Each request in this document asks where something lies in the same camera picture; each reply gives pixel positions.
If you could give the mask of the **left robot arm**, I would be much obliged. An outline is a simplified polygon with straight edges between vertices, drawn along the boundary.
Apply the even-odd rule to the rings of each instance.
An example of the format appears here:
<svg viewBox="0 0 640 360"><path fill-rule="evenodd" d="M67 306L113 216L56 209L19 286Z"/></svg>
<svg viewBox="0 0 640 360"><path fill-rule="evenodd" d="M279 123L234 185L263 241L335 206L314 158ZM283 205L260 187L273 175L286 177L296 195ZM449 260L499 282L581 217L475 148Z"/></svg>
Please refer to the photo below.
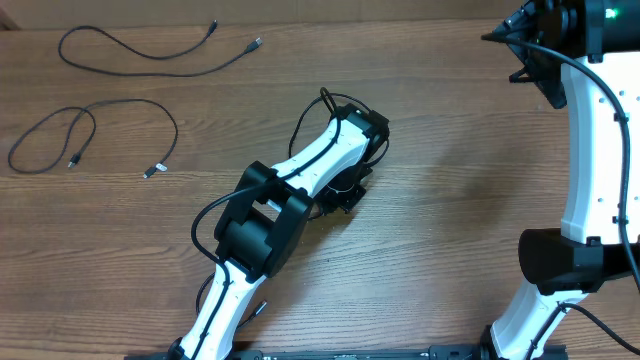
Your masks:
<svg viewBox="0 0 640 360"><path fill-rule="evenodd" d="M171 359L224 359L257 288L295 250L312 212L350 212L363 180L388 147L389 121L353 104L334 107L326 130L306 148L268 167L252 163L214 230L211 288L191 330L169 348Z"/></svg>

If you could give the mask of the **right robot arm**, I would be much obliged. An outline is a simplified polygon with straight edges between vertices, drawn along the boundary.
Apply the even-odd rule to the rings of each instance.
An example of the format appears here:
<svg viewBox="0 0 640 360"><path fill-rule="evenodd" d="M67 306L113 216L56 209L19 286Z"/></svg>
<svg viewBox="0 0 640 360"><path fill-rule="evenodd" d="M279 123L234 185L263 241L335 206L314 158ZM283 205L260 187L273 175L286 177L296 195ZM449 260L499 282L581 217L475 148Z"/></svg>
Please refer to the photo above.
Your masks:
<svg viewBox="0 0 640 360"><path fill-rule="evenodd" d="M569 190L557 228L519 239L523 282L478 359L563 359L549 338L604 283L639 274L639 4L529 1L486 36L569 118Z"/></svg>

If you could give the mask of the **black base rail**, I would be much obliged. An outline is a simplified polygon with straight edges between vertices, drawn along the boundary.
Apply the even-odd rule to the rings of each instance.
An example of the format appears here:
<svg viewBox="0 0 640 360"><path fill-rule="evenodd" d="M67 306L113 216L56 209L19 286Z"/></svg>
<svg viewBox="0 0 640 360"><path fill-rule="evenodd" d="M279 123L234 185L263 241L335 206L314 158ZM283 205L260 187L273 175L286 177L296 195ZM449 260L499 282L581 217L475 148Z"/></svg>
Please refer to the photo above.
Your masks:
<svg viewBox="0 0 640 360"><path fill-rule="evenodd" d="M480 345L433 345L428 349L372 351L231 352L228 360L489 360Z"/></svg>

